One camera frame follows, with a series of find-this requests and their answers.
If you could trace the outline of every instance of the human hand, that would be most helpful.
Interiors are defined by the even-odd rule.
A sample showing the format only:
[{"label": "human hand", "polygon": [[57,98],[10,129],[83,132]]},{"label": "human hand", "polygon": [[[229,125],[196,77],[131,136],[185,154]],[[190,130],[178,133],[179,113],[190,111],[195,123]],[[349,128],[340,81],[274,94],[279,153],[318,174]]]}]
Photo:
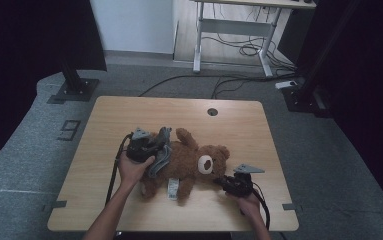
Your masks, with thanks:
[{"label": "human hand", "polygon": [[251,193],[247,197],[236,197],[227,192],[225,192],[225,195],[228,198],[237,202],[238,207],[249,220],[253,220],[256,217],[257,218],[261,217],[260,202],[259,202],[259,199],[257,199],[257,197],[254,195],[254,193]]},{"label": "human hand", "polygon": [[120,155],[118,165],[120,179],[122,180],[120,183],[121,186],[135,186],[144,174],[145,169],[150,166],[154,160],[155,157],[151,156],[144,163],[135,163],[126,156],[126,151],[123,151]]}]

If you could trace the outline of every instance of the wooden table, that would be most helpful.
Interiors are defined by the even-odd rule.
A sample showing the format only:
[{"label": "wooden table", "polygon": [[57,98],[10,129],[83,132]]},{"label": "wooden table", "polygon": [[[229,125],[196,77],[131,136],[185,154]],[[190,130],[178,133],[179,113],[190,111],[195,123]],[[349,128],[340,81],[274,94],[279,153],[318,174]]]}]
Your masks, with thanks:
[{"label": "wooden table", "polygon": [[[235,35],[248,35],[248,36],[259,36],[264,37],[262,50],[259,52],[259,58],[262,63],[263,70],[267,77],[272,77],[272,71],[269,66],[269,59],[267,52],[269,45],[272,41],[273,34],[278,23],[281,10],[283,8],[291,9],[314,9],[316,4],[312,1],[311,3],[305,3],[303,0],[292,1],[292,0],[192,0],[200,3],[200,9],[198,13],[198,24],[197,24],[197,44],[194,50],[194,66],[193,71],[195,73],[200,72],[201,65],[201,35],[203,32],[209,33],[223,33],[223,34],[235,34]],[[270,23],[260,22],[247,22],[247,21],[231,21],[222,19],[207,19],[203,18],[204,3],[220,3],[220,4],[234,4],[234,5],[251,5],[251,6],[265,6],[275,7],[275,16]]]},{"label": "wooden table", "polygon": [[[216,116],[208,109],[218,111]],[[75,157],[48,222],[53,231],[85,231],[104,208],[113,160],[125,135],[141,127],[184,127],[200,146],[221,144],[231,152],[227,175],[246,163],[264,169],[252,174],[263,191],[271,214],[272,231],[298,228],[281,164],[263,107],[255,101],[199,100],[137,97],[100,97],[89,118]],[[115,189],[119,186],[116,178]],[[236,204],[215,184],[197,182],[184,204],[167,198],[167,184],[150,200],[137,185],[126,203],[119,231],[247,231]]]}]

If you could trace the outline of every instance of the teddy bear arm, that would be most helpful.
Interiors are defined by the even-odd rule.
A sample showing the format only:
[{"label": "teddy bear arm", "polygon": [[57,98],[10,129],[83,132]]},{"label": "teddy bear arm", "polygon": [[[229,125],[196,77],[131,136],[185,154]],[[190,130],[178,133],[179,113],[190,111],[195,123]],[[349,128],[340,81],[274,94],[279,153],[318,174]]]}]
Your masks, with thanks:
[{"label": "teddy bear arm", "polygon": [[197,142],[192,137],[191,133],[188,132],[186,129],[177,128],[176,129],[176,136],[178,137],[179,141],[181,141],[185,146],[188,146],[189,148],[191,148],[193,150],[198,149]]}]

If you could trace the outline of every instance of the black fabric backdrop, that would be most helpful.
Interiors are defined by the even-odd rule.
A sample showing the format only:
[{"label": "black fabric backdrop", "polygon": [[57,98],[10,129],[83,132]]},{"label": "black fabric backdrop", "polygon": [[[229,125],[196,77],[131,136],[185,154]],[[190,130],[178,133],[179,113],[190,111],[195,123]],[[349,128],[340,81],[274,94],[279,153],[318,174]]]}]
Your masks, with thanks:
[{"label": "black fabric backdrop", "polygon": [[320,52],[352,1],[322,0],[297,65],[330,94],[330,111],[383,189],[383,6],[362,0],[324,61]]},{"label": "black fabric backdrop", "polygon": [[74,69],[106,70],[90,2],[0,1],[0,149],[29,110],[40,79]]}]

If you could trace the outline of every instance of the white wall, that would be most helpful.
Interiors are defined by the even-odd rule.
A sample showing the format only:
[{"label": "white wall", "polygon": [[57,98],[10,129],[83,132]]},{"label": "white wall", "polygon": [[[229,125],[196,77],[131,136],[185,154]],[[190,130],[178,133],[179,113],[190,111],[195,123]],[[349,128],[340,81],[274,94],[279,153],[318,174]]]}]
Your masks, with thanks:
[{"label": "white wall", "polygon": [[104,50],[173,53],[173,0],[91,0]]}]

